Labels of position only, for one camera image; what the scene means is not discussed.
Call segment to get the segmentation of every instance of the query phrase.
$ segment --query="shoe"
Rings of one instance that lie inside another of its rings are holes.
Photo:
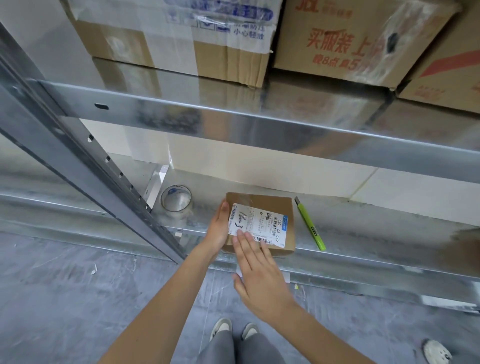
[[[219,319],[215,326],[213,326],[212,333],[210,334],[210,341],[213,339],[213,336],[215,336],[218,332],[220,331],[225,331],[228,330],[232,332],[232,322],[228,318],[221,318]]]
[[[250,323],[247,324],[247,326],[245,326],[245,329],[243,330],[243,333],[241,335],[241,339],[246,340],[250,336],[255,335],[255,334],[260,334],[260,330],[258,329],[257,325],[250,322]]]

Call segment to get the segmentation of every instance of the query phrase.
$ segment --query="gray pants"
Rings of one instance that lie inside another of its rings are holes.
[[[285,364],[265,335],[255,334],[240,342],[237,361],[230,331],[218,332],[198,355],[197,364]]]

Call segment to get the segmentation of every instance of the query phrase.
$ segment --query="right hand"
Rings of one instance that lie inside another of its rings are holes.
[[[233,248],[243,275],[233,275],[234,287],[241,300],[259,319],[273,326],[283,315],[298,306],[288,290],[282,272],[265,243],[260,250],[249,232],[237,231]]]

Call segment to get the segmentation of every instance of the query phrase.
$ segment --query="concrete floor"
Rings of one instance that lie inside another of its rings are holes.
[[[96,362],[175,269],[168,261],[0,233],[0,363]],[[480,363],[479,316],[309,286],[291,289],[323,325],[377,363],[424,364],[427,338],[443,342],[452,363]],[[236,335],[258,322],[230,274],[210,270],[172,362],[194,362],[221,316],[232,319]],[[307,363],[259,324],[287,363]]]

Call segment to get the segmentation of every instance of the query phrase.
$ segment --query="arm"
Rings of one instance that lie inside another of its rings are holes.
[[[208,266],[227,238],[228,215],[228,203],[222,202],[203,241],[113,342],[99,363],[170,363]]]
[[[233,239],[243,282],[235,274],[234,287],[243,303],[286,338],[314,364],[372,364],[366,356],[323,327],[291,295],[268,246],[239,230]]]

